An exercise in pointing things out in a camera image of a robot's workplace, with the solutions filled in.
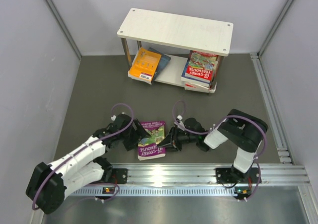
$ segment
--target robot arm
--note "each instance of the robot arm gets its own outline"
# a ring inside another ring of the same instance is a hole
[[[228,116],[245,117],[255,122],[264,133],[268,130],[264,121],[236,109],[231,110]],[[237,156],[233,162],[230,175],[237,181],[242,181],[253,165],[263,135],[254,124],[246,120],[227,118],[205,137],[204,143],[211,149],[216,149],[227,140],[238,146]]]
[[[188,118],[183,123],[182,117],[178,116],[175,126],[157,146],[165,147],[167,151],[180,151],[183,144],[196,143],[199,149],[207,152],[210,148],[216,149],[230,140],[238,146],[238,151],[229,175],[232,180],[242,182],[248,176],[256,151],[263,140],[263,134],[251,121],[264,133],[267,132],[268,126],[264,121],[236,109],[231,110],[227,117],[209,132],[202,128],[196,119]]]
[[[69,159],[53,173],[39,193],[36,205],[45,214],[54,212],[64,199],[77,189],[95,181],[107,182],[109,180],[112,165],[100,156],[121,142],[129,151],[135,148],[141,139],[150,136],[137,119],[127,127],[131,122],[131,117],[128,115],[121,113],[117,117],[113,116],[112,120],[113,123],[110,123],[104,129],[97,130],[85,143],[66,156],[49,164],[42,162],[35,167],[26,189],[26,195],[32,200],[34,200],[40,185],[48,175]],[[125,127],[127,127],[125,131],[101,140],[103,137],[118,132]]]

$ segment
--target shelf top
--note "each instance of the shelf top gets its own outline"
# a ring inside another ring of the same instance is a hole
[[[130,9],[117,35],[121,38],[229,55],[233,24],[210,19]]]

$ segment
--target cartoon illustration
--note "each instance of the cartoon illustration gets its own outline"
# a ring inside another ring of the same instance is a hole
[[[198,69],[206,69],[206,70],[212,70],[215,64],[217,63],[215,55],[202,55],[196,52],[192,52],[189,66],[192,66],[193,68]]]
[[[164,139],[163,125],[159,127],[155,126],[154,128],[147,128],[145,130],[151,135],[151,137],[142,139],[138,144],[139,147],[145,147],[150,144],[159,144]]]

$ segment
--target stack of books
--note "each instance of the stack of books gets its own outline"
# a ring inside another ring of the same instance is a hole
[[[221,59],[221,56],[215,54],[191,51],[181,75],[184,89],[214,92],[217,85],[216,73]]]
[[[140,48],[128,71],[128,77],[152,84],[170,60],[171,57],[153,48]]]
[[[157,145],[164,140],[164,121],[141,122],[144,129],[151,135],[138,143],[138,159],[140,161],[165,157],[165,148]]]

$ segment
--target barcode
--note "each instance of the barcode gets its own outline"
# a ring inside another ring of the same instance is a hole
[[[149,80],[148,76],[140,75],[140,77]]]

